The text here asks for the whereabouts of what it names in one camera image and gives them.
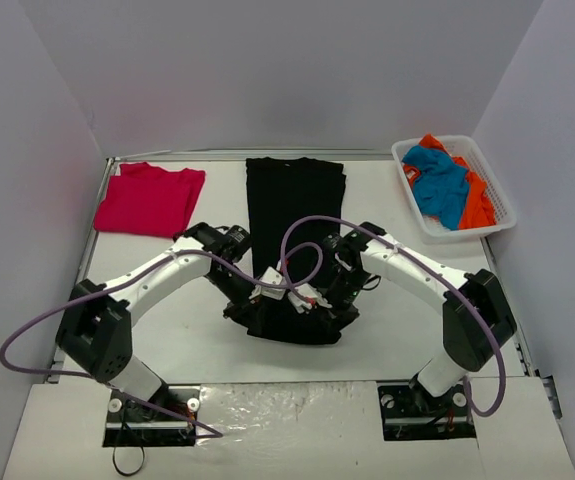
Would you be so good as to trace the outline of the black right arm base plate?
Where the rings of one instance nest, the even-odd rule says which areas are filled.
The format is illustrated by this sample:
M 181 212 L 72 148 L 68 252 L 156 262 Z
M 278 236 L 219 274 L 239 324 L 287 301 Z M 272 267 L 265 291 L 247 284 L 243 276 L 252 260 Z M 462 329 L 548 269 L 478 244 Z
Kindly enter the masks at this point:
M 390 442 L 474 439 L 469 402 L 458 383 L 432 397 L 409 382 L 377 384 L 383 438 Z

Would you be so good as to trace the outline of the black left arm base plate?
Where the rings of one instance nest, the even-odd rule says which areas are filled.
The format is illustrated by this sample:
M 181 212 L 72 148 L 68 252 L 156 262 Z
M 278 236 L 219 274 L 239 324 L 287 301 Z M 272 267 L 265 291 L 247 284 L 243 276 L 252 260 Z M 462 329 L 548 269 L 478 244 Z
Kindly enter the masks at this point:
M 187 418 L 197 418 L 200 409 L 198 385 L 172 385 L 170 399 L 162 405 Z M 152 410 L 123 393 L 112 391 L 104 420 L 102 446 L 113 447 L 189 447 L 196 442 L 196 427 L 184 420 Z

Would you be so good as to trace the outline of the black t-shirt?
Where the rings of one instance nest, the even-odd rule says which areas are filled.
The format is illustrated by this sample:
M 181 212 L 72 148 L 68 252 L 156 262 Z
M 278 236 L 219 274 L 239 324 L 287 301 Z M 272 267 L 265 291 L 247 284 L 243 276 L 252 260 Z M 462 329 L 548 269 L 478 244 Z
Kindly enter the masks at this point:
M 259 278 L 278 264 L 284 233 L 294 222 L 312 215 L 341 216 L 346 176 L 341 164 L 310 158 L 250 158 L 246 172 L 252 269 Z M 231 302 L 224 314 L 250 336 L 297 345 L 335 344 L 357 317 L 337 307 L 299 313 L 288 298 L 266 296 L 255 303 Z

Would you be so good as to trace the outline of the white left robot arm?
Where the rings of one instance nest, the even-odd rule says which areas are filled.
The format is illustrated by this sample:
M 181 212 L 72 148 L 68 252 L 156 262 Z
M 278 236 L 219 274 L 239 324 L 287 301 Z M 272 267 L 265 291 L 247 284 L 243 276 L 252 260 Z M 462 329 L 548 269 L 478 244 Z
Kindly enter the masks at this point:
M 221 231 L 201 222 L 165 253 L 122 277 L 79 282 L 70 295 L 79 303 L 65 310 L 57 346 L 97 382 L 132 396 L 132 406 L 144 417 L 162 415 L 173 396 L 168 384 L 133 353 L 133 327 L 160 301 L 202 277 L 231 303 L 248 300 L 252 283 L 217 260 L 234 264 L 250 247 L 250 234 L 242 227 Z

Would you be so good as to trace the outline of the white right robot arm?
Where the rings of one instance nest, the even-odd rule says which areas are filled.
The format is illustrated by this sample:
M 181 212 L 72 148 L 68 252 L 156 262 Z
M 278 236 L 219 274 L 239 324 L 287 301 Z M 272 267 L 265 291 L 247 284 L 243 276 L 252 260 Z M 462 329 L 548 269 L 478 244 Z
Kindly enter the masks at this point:
M 471 273 L 434 261 L 369 222 L 329 220 L 350 228 L 341 238 L 349 244 L 348 265 L 397 285 L 441 315 L 442 347 L 413 377 L 413 406 L 432 413 L 445 403 L 448 390 L 463 382 L 464 395 L 476 415 L 496 413 L 507 387 L 501 347 L 517 330 L 498 278 L 486 269 Z M 498 390 L 493 403 L 483 410 L 473 401 L 468 375 L 490 360 L 496 361 Z

